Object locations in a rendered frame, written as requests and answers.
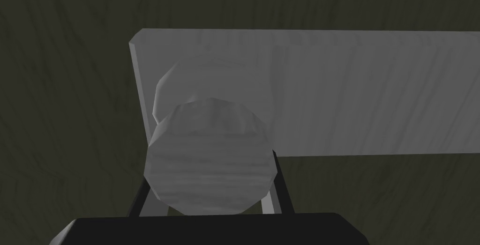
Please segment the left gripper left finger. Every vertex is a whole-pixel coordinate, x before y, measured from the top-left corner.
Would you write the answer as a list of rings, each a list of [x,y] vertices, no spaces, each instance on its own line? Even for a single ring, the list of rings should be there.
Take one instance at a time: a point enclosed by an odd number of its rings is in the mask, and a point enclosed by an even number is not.
[[[147,180],[143,179],[127,216],[167,216],[168,209],[169,206],[157,198]]]

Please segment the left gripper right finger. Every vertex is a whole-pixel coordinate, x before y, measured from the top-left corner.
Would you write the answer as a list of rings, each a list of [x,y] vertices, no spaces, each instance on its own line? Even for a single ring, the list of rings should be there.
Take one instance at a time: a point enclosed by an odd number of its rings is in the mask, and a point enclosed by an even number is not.
[[[288,193],[285,179],[278,161],[278,157],[273,151],[277,174],[267,195],[261,200],[263,214],[295,214],[294,207]]]

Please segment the grey round door knob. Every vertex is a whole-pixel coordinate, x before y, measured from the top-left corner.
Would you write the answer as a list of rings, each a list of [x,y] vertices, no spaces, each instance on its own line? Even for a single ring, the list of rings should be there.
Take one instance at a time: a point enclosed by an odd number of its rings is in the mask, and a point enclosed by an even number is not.
[[[277,175],[273,114],[257,70],[207,54],[177,61],[154,99],[144,173],[157,198],[184,215],[234,215],[259,202]]]

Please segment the grey door knob plate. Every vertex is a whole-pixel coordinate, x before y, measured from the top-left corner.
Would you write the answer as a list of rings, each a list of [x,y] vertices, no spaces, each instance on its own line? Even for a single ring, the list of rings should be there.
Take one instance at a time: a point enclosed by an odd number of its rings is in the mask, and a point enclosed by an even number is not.
[[[142,29],[129,47],[148,139],[160,79],[213,61],[278,156],[480,153],[480,32]]]

